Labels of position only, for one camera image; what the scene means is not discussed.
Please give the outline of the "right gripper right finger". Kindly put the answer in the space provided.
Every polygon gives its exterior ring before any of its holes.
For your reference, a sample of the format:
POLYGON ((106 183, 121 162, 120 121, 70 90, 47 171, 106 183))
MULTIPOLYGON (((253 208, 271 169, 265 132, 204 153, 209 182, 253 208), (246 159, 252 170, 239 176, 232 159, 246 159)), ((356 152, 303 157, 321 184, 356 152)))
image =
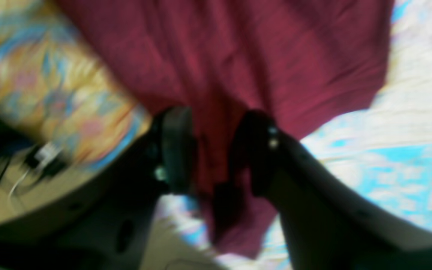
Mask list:
POLYGON ((293 269, 432 270, 432 232, 345 186, 263 112, 245 113, 233 145, 279 212, 293 269))

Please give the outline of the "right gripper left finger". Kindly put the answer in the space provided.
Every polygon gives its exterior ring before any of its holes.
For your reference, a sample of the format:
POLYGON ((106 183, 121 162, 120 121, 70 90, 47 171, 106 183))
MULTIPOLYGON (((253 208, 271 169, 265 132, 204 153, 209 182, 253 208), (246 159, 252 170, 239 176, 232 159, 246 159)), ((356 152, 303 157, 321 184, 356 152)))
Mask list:
POLYGON ((192 126, 163 111, 89 182, 0 225, 0 270, 137 270, 159 198, 191 190, 192 126))

